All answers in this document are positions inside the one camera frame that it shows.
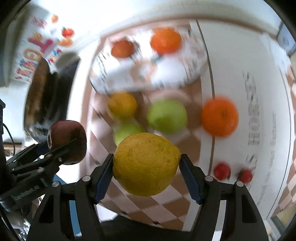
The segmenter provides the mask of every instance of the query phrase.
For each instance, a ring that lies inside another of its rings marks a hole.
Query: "metal bolt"
[[[56,188],[57,186],[59,186],[59,182],[58,182],[58,181],[53,182],[53,183],[52,183],[52,186],[53,186],[54,188]]]
[[[237,182],[237,185],[238,185],[239,187],[243,187],[243,186],[244,186],[244,184],[243,184],[241,181],[238,181],[238,182]]]
[[[208,182],[211,182],[211,181],[213,181],[214,179],[213,179],[213,177],[211,177],[211,176],[206,176],[206,177],[205,177],[205,180],[208,181]]]
[[[84,176],[84,177],[82,178],[82,180],[83,180],[84,182],[87,182],[87,181],[89,181],[90,179],[91,179],[90,176]]]
[[[37,170],[38,173],[41,173],[41,172],[43,172],[43,171],[44,171],[44,168],[43,168],[43,167],[41,167],[41,168],[39,168],[39,169]]]

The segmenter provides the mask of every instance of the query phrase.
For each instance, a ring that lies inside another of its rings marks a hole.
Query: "dark red apple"
[[[73,120],[60,120],[51,125],[48,131],[47,142],[50,150],[69,143],[77,138],[78,144],[73,146],[65,165],[79,163],[86,154],[86,134],[83,126]]]
[[[219,181],[224,181],[230,177],[231,169],[229,165],[225,162],[219,163],[214,168],[214,176]]]
[[[250,169],[242,169],[239,173],[238,180],[244,184],[249,183],[253,179],[253,173]]]

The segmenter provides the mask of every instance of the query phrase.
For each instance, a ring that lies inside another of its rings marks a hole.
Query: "black cable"
[[[3,123],[3,126],[5,127],[5,129],[7,130],[7,132],[8,132],[8,134],[9,134],[9,136],[10,136],[10,138],[11,138],[11,141],[12,141],[12,144],[13,144],[13,155],[15,155],[15,143],[14,143],[14,141],[13,141],[13,138],[12,138],[12,136],[11,136],[11,134],[10,134],[10,132],[9,132],[9,130],[8,130],[8,128],[7,128],[7,126]]]

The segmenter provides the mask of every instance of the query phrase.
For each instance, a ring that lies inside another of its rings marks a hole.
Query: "black line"
[[[196,19],[196,23],[197,23],[197,26],[198,26],[198,29],[200,31],[200,35],[202,37],[202,40],[203,42],[205,43],[205,38],[203,37],[203,34],[202,34],[202,30],[200,28],[200,25]],[[207,45],[205,43],[205,49],[207,51],[207,63],[208,63],[208,66],[209,66],[209,72],[210,72],[210,78],[211,78],[211,87],[212,87],[212,97],[215,98],[215,89],[214,89],[214,80],[213,80],[213,73],[212,73],[212,67],[211,67],[211,62],[210,62],[210,56],[209,56],[209,52],[207,50]],[[213,166],[213,158],[214,158],[214,147],[215,147],[215,137],[213,136],[212,137],[212,147],[211,147],[211,156],[210,156],[210,164],[209,164],[209,170],[208,170],[208,175],[211,174],[211,170],[212,170],[212,166]]]
[[[279,71],[280,71],[280,73],[281,73],[281,78],[282,78],[282,80],[283,80],[283,84],[284,84],[285,91],[286,91],[286,97],[287,97],[287,100],[288,100],[288,107],[289,107],[289,116],[290,116],[290,145],[289,145],[289,152],[288,152],[289,154],[288,154],[288,160],[287,160],[286,170],[285,170],[285,175],[286,175],[286,173],[287,173],[287,168],[288,168],[288,163],[289,163],[289,157],[290,157],[290,150],[291,150],[291,111],[290,111],[290,104],[289,104],[288,92],[287,92],[287,88],[286,88],[286,85],[285,85],[285,80],[284,80],[284,77],[283,77],[283,73],[281,72],[281,69],[279,69]],[[269,211],[269,213],[268,213],[268,215],[267,215],[266,218],[268,218],[268,216],[269,216],[271,210],[273,209],[273,207],[274,207],[274,205],[275,205],[275,203],[276,203],[277,198],[279,197],[279,193],[280,193],[280,191],[281,191],[281,188],[282,188],[282,186],[283,186],[283,183],[284,183],[284,179],[283,179],[283,181],[281,182],[281,187],[280,187],[280,189],[279,189],[279,192],[278,192],[278,194],[277,194],[277,196],[276,196],[276,199],[275,199],[275,201],[274,201],[274,203],[273,203],[273,205],[272,205],[272,207],[271,207],[271,209],[270,209],[270,211]]]

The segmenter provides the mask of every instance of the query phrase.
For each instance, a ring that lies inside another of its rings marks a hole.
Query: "checkered tablecloth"
[[[146,119],[147,109],[151,101],[161,98],[177,99],[187,110],[188,126],[181,132],[166,136],[181,151],[186,153],[194,165],[198,164],[200,155],[200,112],[202,107],[200,79],[181,89],[156,90],[145,93],[134,93],[138,103],[135,119],[147,129],[150,129]],[[114,120],[106,112],[108,97],[95,93],[93,90],[90,100],[91,124],[88,131],[90,139],[89,165],[87,172],[91,172],[97,165],[101,165],[108,153],[114,153],[116,145],[113,141],[112,128],[116,126]],[[180,170],[163,192],[155,196],[141,197],[129,194],[116,179],[112,179],[102,205],[106,208],[142,223],[181,230],[190,206],[190,195]]]
[[[294,128],[296,133],[296,85],[295,77],[293,75],[291,67],[288,67],[287,74],[288,84],[291,90],[292,104],[294,108]],[[279,212],[291,207],[296,201],[296,140],[294,141],[294,150],[292,156],[292,165],[288,174],[288,179],[286,187],[281,195],[277,208],[275,209],[273,216],[277,215]]]

